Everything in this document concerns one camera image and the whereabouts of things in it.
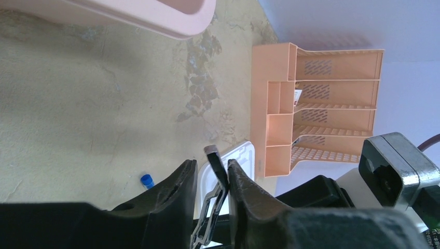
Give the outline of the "orange mesh file organizer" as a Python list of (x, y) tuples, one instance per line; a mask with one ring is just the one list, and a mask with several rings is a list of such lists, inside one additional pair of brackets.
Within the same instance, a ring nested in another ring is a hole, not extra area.
[(256, 177), (301, 162), (358, 163), (371, 137), (384, 50), (252, 48), (250, 140)]

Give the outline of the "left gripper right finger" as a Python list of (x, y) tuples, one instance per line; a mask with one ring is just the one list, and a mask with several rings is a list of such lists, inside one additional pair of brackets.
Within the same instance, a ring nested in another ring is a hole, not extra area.
[(428, 248), (411, 220), (394, 209), (293, 208), (228, 161), (233, 248)]

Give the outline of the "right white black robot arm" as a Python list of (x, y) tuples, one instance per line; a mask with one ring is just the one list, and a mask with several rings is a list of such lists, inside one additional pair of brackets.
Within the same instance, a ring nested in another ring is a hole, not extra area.
[(394, 208), (439, 248), (439, 168), (424, 153), (437, 143), (439, 135), (419, 146), (398, 132), (370, 137), (357, 169), (336, 180), (318, 175), (278, 198), (294, 208)]

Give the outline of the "metal crucible tongs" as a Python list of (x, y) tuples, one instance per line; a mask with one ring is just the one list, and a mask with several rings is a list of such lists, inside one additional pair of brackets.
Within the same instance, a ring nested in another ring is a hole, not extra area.
[(204, 152), (215, 173), (217, 183), (204, 197), (197, 225), (191, 235), (190, 248), (201, 248), (212, 241), (219, 213), (229, 192), (227, 173), (216, 145), (206, 146)]

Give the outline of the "pink plastic bin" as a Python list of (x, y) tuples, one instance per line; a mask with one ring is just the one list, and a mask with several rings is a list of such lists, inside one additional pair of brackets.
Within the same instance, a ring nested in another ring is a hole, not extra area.
[(119, 21), (177, 40), (204, 32), (215, 8), (216, 1), (1, 1), (1, 9), (21, 11), (53, 22), (105, 25)]

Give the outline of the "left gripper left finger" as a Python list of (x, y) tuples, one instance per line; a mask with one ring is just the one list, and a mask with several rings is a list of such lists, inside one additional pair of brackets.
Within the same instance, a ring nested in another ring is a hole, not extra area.
[(189, 248), (196, 160), (113, 210), (82, 202), (1, 205), (1, 248)]

